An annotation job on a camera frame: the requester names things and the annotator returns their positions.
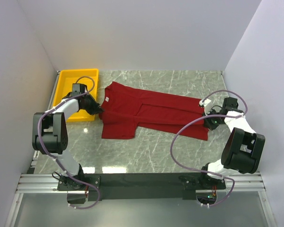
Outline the red t shirt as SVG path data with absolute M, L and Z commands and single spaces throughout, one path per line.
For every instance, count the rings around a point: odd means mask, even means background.
M 178 131 L 202 117 L 200 100 L 186 96 L 142 90 L 112 82 L 105 88 L 102 138 L 126 140 L 144 127 L 168 133 Z

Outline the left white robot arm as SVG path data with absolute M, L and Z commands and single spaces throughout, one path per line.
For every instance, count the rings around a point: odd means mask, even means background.
M 33 148 L 49 156 L 59 166 L 62 171 L 59 174 L 59 181 L 73 190 L 89 188 L 92 185 L 86 182 L 82 166 L 67 150 L 66 120 L 80 110 L 86 111 L 89 115 L 104 111 L 90 94 L 94 88 L 95 81 L 92 82 L 91 88 L 76 81 L 71 92 L 58 105 L 33 116 Z

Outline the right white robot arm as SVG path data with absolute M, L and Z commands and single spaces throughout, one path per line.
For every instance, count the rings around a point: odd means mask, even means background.
M 204 115 L 221 115 L 205 119 L 206 128 L 214 130 L 225 124 L 231 132 L 221 158 L 202 167 L 202 170 L 207 170 L 208 173 L 201 173 L 200 182 L 210 186 L 220 185 L 223 176 L 255 173 L 266 139 L 250 127 L 243 111 L 238 109 L 237 99 L 225 98 L 220 111 L 214 110 L 209 99 L 201 100 L 199 105 L 204 108 Z

